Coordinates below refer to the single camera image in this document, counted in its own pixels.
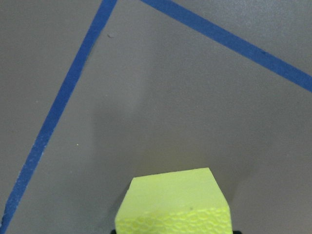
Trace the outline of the yellow foam block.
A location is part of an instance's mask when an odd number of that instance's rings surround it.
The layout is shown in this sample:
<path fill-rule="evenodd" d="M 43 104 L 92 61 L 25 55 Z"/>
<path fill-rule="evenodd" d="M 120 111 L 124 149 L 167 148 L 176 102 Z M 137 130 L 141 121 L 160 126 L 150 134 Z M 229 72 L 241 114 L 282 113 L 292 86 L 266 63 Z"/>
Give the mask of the yellow foam block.
<path fill-rule="evenodd" d="M 209 168 L 134 177 L 118 234 L 231 234 L 231 212 Z"/>

